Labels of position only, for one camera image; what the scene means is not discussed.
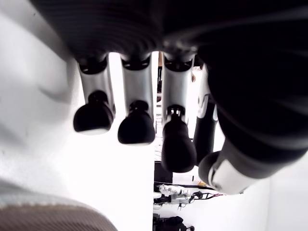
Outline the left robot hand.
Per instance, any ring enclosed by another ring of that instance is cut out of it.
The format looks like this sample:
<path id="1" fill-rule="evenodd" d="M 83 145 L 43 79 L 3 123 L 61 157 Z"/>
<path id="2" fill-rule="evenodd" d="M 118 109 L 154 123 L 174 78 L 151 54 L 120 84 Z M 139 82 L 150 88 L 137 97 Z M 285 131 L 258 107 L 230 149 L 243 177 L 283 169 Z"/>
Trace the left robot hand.
<path id="1" fill-rule="evenodd" d="M 34 7 L 82 64 L 108 52 L 135 58 L 197 54 L 225 135 L 205 150 L 198 122 L 200 178 L 237 194 L 308 150 L 308 3 L 305 0 L 34 0 Z"/>

